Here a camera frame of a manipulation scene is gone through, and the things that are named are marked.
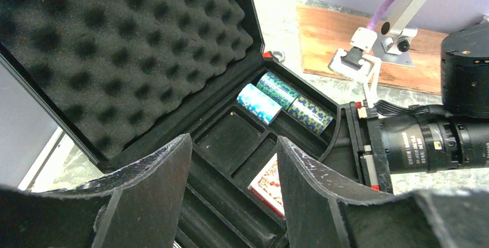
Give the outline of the green blue chip stack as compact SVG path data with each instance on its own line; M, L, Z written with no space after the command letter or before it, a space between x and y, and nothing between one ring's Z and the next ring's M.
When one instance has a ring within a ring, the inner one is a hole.
M267 72L256 84L264 94L272 98L285 110L289 109L300 93L278 78L274 73Z

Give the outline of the black poker set case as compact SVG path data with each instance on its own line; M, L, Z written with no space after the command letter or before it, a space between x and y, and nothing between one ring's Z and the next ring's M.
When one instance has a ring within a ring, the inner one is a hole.
M266 125L236 97L272 72L336 103L263 53L253 0L1 0L2 66L103 176L190 135L181 247L291 247L247 187L279 137L317 159L334 127L316 135L286 110Z

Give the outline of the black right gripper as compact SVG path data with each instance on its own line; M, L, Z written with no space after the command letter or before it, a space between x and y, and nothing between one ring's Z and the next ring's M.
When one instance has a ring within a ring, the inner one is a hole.
M392 193L392 174L488 167L488 120L452 115L442 105L347 103L334 125L319 161L374 190Z

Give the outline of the red playing card deck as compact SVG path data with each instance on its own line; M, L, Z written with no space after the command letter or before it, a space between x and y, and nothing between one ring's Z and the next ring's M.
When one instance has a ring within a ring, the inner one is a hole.
M275 153L250 182L247 189L270 208L279 218L285 219L281 184Z

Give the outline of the white blue chip stack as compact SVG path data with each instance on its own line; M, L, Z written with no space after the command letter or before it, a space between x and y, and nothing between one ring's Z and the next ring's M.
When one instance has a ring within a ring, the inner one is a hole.
M247 84L238 94L236 101L266 125L273 122L282 106L253 84Z

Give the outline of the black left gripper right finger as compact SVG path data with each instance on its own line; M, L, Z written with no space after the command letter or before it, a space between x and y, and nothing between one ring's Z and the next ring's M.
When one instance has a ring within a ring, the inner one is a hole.
M291 247L487 247L488 193L421 189L392 195L361 185L277 140Z

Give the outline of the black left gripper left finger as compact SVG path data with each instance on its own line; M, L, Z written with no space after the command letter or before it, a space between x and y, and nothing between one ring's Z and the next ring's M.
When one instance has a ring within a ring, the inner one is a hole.
M2 247L171 247L192 140L183 134L148 156L74 189L1 187Z

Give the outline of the blue yellow chip stack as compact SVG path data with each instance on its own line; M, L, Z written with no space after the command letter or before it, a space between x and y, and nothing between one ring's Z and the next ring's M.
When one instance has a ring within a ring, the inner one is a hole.
M333 121L331 114L302 95L292 102L287 111L316 135L321 135Z

